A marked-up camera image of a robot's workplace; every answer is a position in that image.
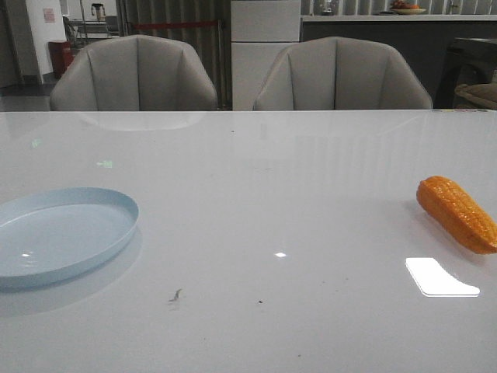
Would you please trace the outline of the orange corn cob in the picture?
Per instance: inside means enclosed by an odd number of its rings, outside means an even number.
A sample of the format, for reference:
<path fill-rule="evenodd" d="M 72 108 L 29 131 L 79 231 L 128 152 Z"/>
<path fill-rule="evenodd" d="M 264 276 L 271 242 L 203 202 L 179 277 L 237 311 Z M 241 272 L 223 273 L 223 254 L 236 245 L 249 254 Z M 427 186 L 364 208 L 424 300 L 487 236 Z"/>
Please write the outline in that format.
<path fill-rule="evenodd" d="M 420 182 L 416 199 L 466 249 L 481 255 L 496 253 L 496 223 L 456 182 L 431 176 Z"/>

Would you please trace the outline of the light blue round plate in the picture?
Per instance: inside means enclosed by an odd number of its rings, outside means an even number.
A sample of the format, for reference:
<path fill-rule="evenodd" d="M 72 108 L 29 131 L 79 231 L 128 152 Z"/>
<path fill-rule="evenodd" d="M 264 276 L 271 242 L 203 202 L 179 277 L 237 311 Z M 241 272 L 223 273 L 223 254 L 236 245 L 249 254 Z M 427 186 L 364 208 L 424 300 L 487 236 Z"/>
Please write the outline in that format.
<path fill-rule="evenodd" d="M 1 205 L 1 287 L 37 288 L 107 262 L 133 238 L 137 203 L 116 190 L 49 190 Z"/>

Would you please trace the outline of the right grey upholstered chair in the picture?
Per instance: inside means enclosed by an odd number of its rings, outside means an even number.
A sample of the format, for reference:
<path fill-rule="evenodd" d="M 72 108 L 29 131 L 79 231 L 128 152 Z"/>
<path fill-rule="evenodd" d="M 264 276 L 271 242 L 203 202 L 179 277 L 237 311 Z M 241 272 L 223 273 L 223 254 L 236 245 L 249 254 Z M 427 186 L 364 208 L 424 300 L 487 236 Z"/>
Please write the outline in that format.
<path fill-rule="evenodd" d="M 428 110 L 432 100 L 392 46 L 326 37 L 283 49 L 253 103 L 258 111 Z"/>

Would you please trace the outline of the grey upholstered chair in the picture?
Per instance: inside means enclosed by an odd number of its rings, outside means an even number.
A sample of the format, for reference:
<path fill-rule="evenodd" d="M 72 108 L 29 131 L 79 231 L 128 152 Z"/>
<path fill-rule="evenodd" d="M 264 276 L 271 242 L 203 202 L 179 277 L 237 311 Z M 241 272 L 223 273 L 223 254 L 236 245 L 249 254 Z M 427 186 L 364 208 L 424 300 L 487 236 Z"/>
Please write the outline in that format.
<path fill-rule="evenodd" d="M 258 111 L 428 110 L 432 100 L 392 46 L 326 37 L 283 49 L 253 103 Z"/>
<path fill-rule="evenodd" d="M 217 92 L 185 42 L 146 35 L 83 48 L 50 94 L 53 111 L 208 111 Z"/>

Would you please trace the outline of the white tall cabinet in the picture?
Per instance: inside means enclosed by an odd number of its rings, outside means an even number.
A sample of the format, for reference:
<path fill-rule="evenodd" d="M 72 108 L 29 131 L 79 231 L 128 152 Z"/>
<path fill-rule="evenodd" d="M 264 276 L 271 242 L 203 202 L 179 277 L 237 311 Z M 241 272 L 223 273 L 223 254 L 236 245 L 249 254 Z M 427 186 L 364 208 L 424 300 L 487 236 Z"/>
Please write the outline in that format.
<path fill-rule="evenodd" d="M 232 109 L 250 110 L 278 53 L 299 41 L 299 1 L 231 2 Z"/>

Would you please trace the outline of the left grey upholstered chair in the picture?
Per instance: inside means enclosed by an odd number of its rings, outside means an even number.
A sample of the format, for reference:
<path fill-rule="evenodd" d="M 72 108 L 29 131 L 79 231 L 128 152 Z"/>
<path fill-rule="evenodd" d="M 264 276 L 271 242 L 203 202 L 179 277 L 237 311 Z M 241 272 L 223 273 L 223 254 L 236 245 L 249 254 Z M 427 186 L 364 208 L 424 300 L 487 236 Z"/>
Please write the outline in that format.
<path fill-rule="evenodd" d="M 185 42 L 146 35 L 83 48 L 50 94 L 53 111 L 208 111 L 217 92 Z"/>

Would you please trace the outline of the red barrier belt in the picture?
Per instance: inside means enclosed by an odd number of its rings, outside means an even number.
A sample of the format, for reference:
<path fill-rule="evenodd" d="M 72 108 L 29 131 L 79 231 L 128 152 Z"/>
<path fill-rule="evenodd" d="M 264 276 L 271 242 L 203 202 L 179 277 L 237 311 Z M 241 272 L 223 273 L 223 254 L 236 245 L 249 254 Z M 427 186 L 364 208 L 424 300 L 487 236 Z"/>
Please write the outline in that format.
<path fill-rule="evenodd" d="M 173 29 L 190 29 L 216 26 L 218 20 L 211 21 L 196 21 L 196 22 L 182 22 L 182 23 L 132 23 L 131 26 L 134 30 L 173 30 Z"/>

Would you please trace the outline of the dark grey counter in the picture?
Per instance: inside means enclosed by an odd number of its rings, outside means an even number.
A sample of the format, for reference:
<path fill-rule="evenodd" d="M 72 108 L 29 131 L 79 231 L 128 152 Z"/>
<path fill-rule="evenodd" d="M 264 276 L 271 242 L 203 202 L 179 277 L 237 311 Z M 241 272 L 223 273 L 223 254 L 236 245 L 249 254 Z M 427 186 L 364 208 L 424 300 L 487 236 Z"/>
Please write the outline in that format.
<path fill-rule="evenodd" d="M 348 37 L 389 44 L 411 66 L 434 105 L 447 47 L 457 37 L 496 39 L 495 15 L 303 16 L 301 40 Z"/>

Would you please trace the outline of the red trash bin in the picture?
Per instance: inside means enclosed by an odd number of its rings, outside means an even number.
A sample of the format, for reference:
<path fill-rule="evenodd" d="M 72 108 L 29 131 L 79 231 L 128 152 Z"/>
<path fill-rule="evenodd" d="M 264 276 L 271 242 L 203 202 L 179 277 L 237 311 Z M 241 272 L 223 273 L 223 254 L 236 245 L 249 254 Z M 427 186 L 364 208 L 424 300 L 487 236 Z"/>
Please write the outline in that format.
<path fill-rule="evenodd" d="M 54 40 L 48 42 L 50 59 L 55 78 L 60 78 L 73 62 L 71 44 L 67 40 Z"/>

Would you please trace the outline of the fruit bowl on counter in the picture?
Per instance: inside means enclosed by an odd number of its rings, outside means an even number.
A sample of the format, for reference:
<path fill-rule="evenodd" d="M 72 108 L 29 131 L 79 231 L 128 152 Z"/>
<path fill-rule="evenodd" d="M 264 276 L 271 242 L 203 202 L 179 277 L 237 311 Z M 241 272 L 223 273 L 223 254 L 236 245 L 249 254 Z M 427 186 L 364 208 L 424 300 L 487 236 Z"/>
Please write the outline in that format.
<path fill-rule="evenodd" d="M 390 4 L 390 10 L 395 14 L 402 16 L 420 15 L 426 12 L 426 9 L 420 5 L 402 0 L 393 1 Z"/>

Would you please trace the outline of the pink wall notice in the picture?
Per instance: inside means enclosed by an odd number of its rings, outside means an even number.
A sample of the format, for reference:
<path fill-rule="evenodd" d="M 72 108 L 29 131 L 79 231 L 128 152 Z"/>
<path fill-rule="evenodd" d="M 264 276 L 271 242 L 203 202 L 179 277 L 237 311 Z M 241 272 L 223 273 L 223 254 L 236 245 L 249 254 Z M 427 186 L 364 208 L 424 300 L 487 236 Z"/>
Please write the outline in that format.
<path fill-rule="evenodd" d="M 43 8 L 43 18 L 45 23 L 55 23 L 55 14 L 52 8 Z"/>

